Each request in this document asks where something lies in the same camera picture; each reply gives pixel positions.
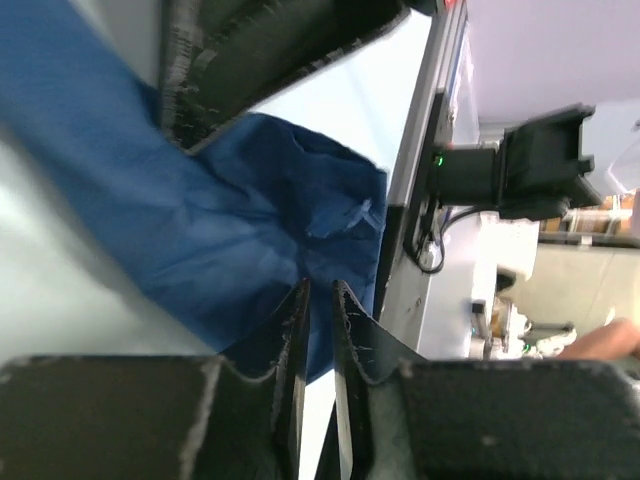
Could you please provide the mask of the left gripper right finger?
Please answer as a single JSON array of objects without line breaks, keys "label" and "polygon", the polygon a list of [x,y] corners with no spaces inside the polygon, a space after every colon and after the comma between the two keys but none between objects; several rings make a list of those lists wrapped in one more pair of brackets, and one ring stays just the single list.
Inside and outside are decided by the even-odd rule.
[{"label": "left gripper right finger", "polygon": [[596,361],[427,360],[333,287],[344,479],[635,479],[639,385]]}]

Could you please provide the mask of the dark blue paper napkin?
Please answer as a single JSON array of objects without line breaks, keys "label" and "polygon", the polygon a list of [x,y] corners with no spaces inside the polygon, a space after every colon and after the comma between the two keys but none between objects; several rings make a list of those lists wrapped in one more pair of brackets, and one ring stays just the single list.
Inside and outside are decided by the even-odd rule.
[{"label": "dark blue paper napkin", "polygon": [[307,378],[333,366],[332,284],[373,297],[387,177],[264,114],[195,156],[153,124],[156,93],[67,1],[1,5],[1,123],[142,293],[223,350],[312,284]]}]

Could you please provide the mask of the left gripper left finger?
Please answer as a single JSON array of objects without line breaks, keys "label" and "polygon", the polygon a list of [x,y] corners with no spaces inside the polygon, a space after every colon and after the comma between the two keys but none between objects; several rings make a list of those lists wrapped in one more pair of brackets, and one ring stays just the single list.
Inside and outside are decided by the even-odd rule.
[{"label": "left gripper left finger", "polygon": [[31,356],[1,369],[5,479],[294,479],[308,282],[213,356]]}]

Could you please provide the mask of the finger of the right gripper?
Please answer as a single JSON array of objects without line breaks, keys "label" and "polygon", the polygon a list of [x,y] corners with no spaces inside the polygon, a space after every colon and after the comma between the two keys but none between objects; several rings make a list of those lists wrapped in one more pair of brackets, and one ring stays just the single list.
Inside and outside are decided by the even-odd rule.
[{"label": "finger of the right gripper", "polygon": [[368,45],[403,1],[173,0],[162,4],[158,125],[195,154],[256,104]]}]

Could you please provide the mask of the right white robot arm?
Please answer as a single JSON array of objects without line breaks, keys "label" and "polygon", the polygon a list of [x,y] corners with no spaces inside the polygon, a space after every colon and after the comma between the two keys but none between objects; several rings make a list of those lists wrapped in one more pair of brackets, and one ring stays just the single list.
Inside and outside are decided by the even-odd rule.
[{"label": "right white robot arm", "polygon": [[582,126],[594,114],[575,105],[507,129],[495,147],[454,147],[445,80],[461,43],[460,7],[441,1],[166,1],[162,5],[158,122],[179,149],[196,154],[254,105],[391,32],[411,10],[437,19],[439,39],[423,66],[421,104],[411,121],[408,210],[398,239],[424,273],[447,222],[439,209],[496,212],[541,221],[602,197],[588,182],[592,156]]}]

